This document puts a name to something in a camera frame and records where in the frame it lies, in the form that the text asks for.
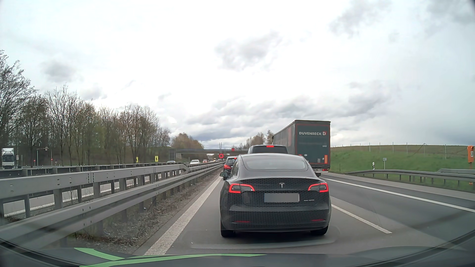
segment brake light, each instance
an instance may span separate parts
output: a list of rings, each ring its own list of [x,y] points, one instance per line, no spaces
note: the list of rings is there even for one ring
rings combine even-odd
[[[312,184],[308,187],[309,191],[319,191],[320,193],[328,192],[328,184],[325,182]]]
[[[229,185],[229,193],[240,194],[241,192],[244,192],[244,191],[256,191],[256,190],[254,190],[254,187],[249,184],[232,183]]]

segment tire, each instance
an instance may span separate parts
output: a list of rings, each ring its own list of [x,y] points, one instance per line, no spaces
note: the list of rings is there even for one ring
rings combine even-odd
[[[310,234],[313,235],[313,236],[322,236],[322,235],[326,234],[327,231],[328,231],[328,226],[323,228],[323,229],[312,230],[312,231],[310,231]]]
[[[221,224],[221,236],[222,237],[231,238],[231,237],[236,235],[236,233],[233,230],[226,230],[226,228],[224,228],[222,222],[220,222],[220,224]]]

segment license plate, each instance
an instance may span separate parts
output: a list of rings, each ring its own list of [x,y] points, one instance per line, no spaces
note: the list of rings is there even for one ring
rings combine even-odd
[[[289,203],[299,201],[299,193],[264,193],[264,202]]]

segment black car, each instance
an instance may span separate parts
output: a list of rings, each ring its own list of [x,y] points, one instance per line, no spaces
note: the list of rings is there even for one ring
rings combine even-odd
[[[228,175],[231,174],[231,169],[233,168],[234,162],[236,161],[236,156],[228,157],[224,163],[223,172],[227,172]]]
[[[287,154],[287,147],[284,145],[276,144],[259,144],[249,147],[247,150],[248,154],[254,153],[284,153]]]
[[[328,184],[302,156],[257,153],[237,156],[219,198],[221,235],[235,231],[309,230],[324,235],[332,213]]]

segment white lane line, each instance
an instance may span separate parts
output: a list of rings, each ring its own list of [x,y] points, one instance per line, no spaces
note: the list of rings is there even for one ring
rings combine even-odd
[[[352,186],[362,187],[362,188],[371,189],[371,190],[375,190],[375,191],[379,191],[379,192],[393,194],[393,195],[396,195],[396,196],[401,196],[401,197],[405,197],[405,198],[410,198],[410,199],[425,201],[425,202],[429,202],[429,203],[439,204],[439,205],[442,205],[442,206],[451,207],[451,208],[455,208],[455,209],[459,209],[459,210],[465,210],[465,211],[475,213],[475,210],[473,210],[473,209],[460,207],[460,206],[452,205],[452,204],[448,204],[448,203],[443,203],[443,202],[439,202],[439,201],[435,201],[435,200],[428,200],[428,199],[418,198],[418,197],[414,197],[414,196],[399,194],[399,193],[395,193],[395,192],[391,192],[391,191],[386,191],[386,190],[382,190],[382,189],[372,188],[372,187],[359,185],[359,184],[354,184],[354,183],[349,183],[349,182],[344,182],[344,181],[338,181],[338,180],[327,179],[327,178],[325,178],[325,180],[335,181],[335,182],[344,183],[344,184],[349,184],[349,185],[352,185]]]
[[[198,209],[203,205],[208,196],[213,192],[218,183],[222,180],[218,178],[211,184],[208,189],[178,218],[178,220],[150,247],[145,255],[165,255],[167,250],[173,245],[175,240],[181,234],[183,229],[190,222],[191,218],[196,214]]]
[[[351,213],[351,212],[349,212],[349,211],[346,211],[346,210],[344,210],[344,209],[342,209],[342,208],[340,208],[340,207],[337,207],[337,206],[335,206],[335,205],[333,205],[333,204],[332,204],[332,208],[335,208],[335,209],[337,209],[337,210],[339,210],[339,211],[341,211],[341,212],[343,212],[343,213],[345,213],[345,214],[348,214],[348,215],[350,215],[351,217],[353,217],[353,218],[355,218],[355,219],[357,219],[357,220],[360,220],[360,221],[366,223],[367,225],[372,226],[372,227],[378,229],[379,231],[381,231],[381,232],[383,232],[383,233],[385,233],[385,234],[392,234],[392,232],[390,232],[390,231],[384,229],[383,227],[377,226],[376,224],[374,224],[374,223],[372,223],[372,222],[370,222],[370,221],[367,221],[367,220],[365,220],[365,219],[363,219],[363,218],[361,218],[361,217],[358,217],[358,216],[354,215],[353,213]]]

